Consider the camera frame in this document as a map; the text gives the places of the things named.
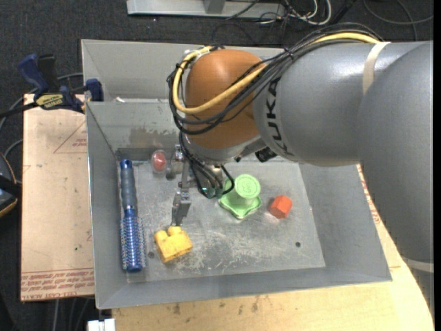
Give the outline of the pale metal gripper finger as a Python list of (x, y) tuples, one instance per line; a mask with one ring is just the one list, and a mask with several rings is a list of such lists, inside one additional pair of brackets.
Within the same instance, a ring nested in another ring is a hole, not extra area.
[(183, 171), (184, 155), (180, 145), (175, 145), (166, 168), (166, 179), (174, 180)]
[(191, 204), (189, 192), (179, 188), (174, 195), (172, 204), (172, 225), (181, 226)]

